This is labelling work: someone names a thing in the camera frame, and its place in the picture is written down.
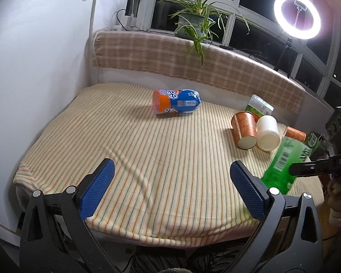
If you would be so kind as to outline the striped table cloth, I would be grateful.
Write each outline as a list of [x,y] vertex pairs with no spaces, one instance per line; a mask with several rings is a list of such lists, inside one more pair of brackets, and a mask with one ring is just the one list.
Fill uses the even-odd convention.
[[125,83],[83,89],[20,162],[21,203],[62,192],[111,159],[116,173],[87,225],[138,245],[195,248],[247,237],[257,226],[232,184],[240,160],[261,177],[275,152],[236,147],[234,109],[209,102],[191,114],[156,115],[152,91]]

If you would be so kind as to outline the plaid bench cushion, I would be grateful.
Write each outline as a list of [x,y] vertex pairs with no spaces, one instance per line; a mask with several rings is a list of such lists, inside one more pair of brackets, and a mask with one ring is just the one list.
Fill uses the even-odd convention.
[[207,84],[300,113],[306,91],[286,76],[251,59],[203,44],[204,58],[190,40],[141,31],[100,31],[93,63],[101,68],[146,71]]

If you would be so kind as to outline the white plastic cup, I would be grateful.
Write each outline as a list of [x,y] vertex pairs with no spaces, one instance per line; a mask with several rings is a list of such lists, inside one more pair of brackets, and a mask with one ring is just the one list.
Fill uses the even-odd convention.
[[277,121],[273,116],[260,117],[256,124],[257,146],[270,152],[277,148],[280,143]]

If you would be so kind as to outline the green white label cup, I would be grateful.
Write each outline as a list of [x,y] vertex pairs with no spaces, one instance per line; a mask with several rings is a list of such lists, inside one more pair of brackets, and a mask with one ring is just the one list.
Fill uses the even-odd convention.
[[253,94],[245,110],[260,118],[264,115],[272,115],[274,107],[264,101],[261,97]]

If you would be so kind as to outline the orange patterned cup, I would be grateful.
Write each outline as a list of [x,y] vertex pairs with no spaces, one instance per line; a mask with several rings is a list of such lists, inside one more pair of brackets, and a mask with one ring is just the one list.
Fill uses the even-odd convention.
[[292,128],[290,126],[286,127],[283,135],[285,137],[295,139],[295,140],[300,141],[302,143],[304,143],[304,141],[306,139],[306,133],[305,132],[302,132],[302,131],[295,129],[295,128]]

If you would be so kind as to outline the green paper bag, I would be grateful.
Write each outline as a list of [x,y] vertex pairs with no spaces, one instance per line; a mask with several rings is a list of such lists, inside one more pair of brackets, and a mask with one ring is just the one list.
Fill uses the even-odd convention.
[[319,134],[318,132],[311,131],[305,138],[304,144],[310,148],[309,157],[313,155],[313,153],[320,146],[321,142],[325,139],[323,134]]

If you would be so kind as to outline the orange paper cup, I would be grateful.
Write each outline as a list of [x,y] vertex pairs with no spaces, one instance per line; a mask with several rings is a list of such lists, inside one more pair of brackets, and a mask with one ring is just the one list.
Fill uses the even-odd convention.
[[257,143],[256,123],[252,113],[240,111],[232,117],[232,132],[238,148],[248,150]]

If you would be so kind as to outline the spider plant in pot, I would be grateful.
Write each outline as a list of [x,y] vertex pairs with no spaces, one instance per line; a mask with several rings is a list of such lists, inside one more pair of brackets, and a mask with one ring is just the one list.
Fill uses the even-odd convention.
[[230,3],[218,0],[156,0],[151,27],[171,31],[190,40],[191,50],[204,63],[203,43],[221,42],[228,19],[237,15],[249,29],[246,18]]

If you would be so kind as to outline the green tea cup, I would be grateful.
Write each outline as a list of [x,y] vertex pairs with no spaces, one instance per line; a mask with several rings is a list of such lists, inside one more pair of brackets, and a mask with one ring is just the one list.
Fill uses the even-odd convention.
[[304,143],[290,137],[284,137],[261,181],[267,188],[275,187],[286,195],[296,178],[289,173],[289,167],[293,163],[305,162],[310,153],[311,149]]

